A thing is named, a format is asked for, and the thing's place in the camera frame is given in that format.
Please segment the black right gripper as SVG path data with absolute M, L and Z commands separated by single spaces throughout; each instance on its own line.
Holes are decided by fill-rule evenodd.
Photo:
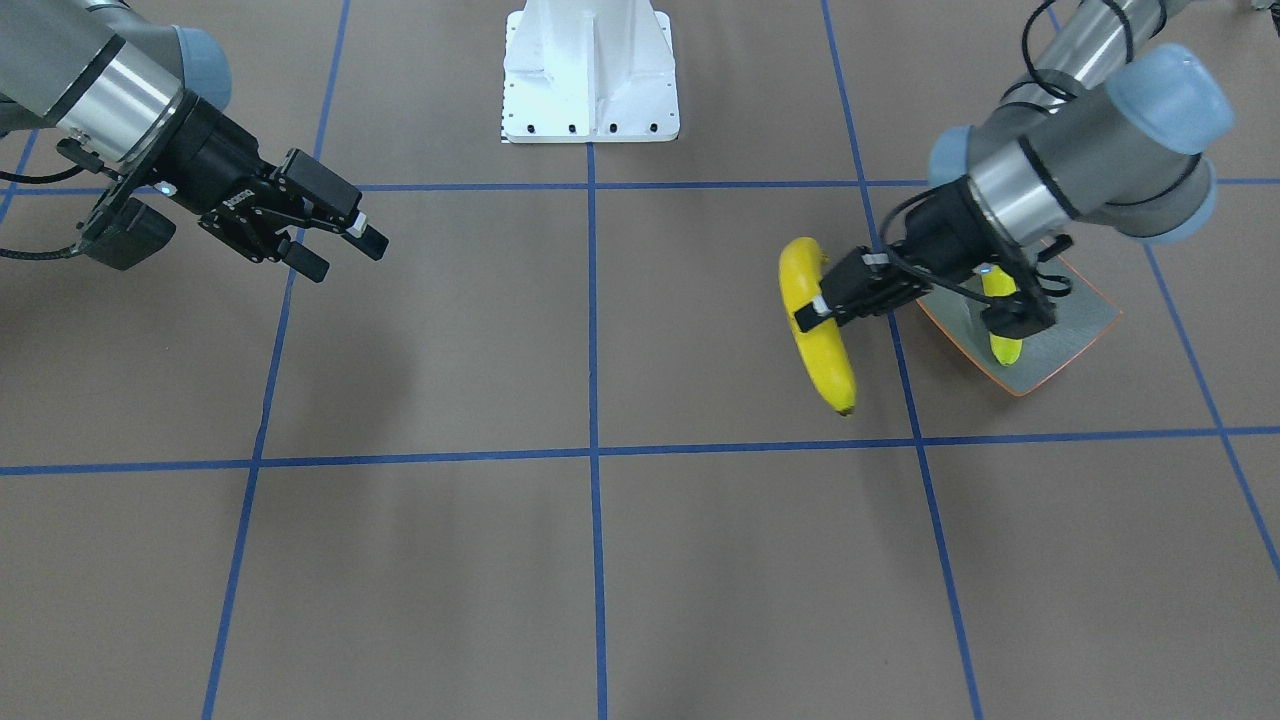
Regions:
M 259 140 L 198 95 L 182 95 L 161 136 L 154 178 L 175 188 L 173 200 L 201 225 L 252 263 L 283 263 L 314 283 L 330 264 L 285 227 L 253 211 L 283 197 L 269 187 L 271 167 L 259 154 Z M 389 240 L 370 224 L 362 192 L 301 149 L 289 150 L 278 167 L 278 186 L 300 205 L 291 224 L 342 237 L 366 258 L 384 258 Z

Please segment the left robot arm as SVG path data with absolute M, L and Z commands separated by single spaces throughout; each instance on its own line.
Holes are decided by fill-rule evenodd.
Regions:
M 1073 222 L 1140 242 L 1196 233 L 1216 192 L 1207 150 L 1231 104 L 1187 47 L 1148 49 L 1183 1 L 1083 1 L 979 126 L 942 135 L 931 186 L 881 222 L 879 240 L 836 263 L 785 306 L 794 332 L 882 316 L 946 290 L 979 304 L 986 329 L 1023 340 L 1056 322 L 1071 292 L 1039 265 Z

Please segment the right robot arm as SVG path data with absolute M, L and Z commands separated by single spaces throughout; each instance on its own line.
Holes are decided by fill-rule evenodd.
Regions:
M 387 237 L 361 192 L 301 149 L 262 159 L 230 119 L 230 69 L 209 33 L 159 26 L 124 1 L 3 4 L 3 129 L 59 129 L 74 170 L 110 181 L 78 240 L 42 259 L 90 258 L 128 270 L 164 249 L 175 224 L 136 197 L 154 187 L 251 263 L 314 282 L 325 259 L 292 229 L 317 228 L 380 260 Z

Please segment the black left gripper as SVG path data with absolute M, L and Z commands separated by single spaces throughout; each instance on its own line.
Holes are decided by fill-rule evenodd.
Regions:
M 832 320 L 845 325 L 881 316 L 934 288 L 972 301 L 991 297 L 965 286 L 980 265 L 1000 259 L 998 237 L 980 210 L 972 181 L 952 179 L 911 196 L 895 208 L 902 238 L 895 264 L 886 252 L 858 249 L 822 270 L 823 256 L 803 258 L 794 268 L 794 323 L 813 332 Z

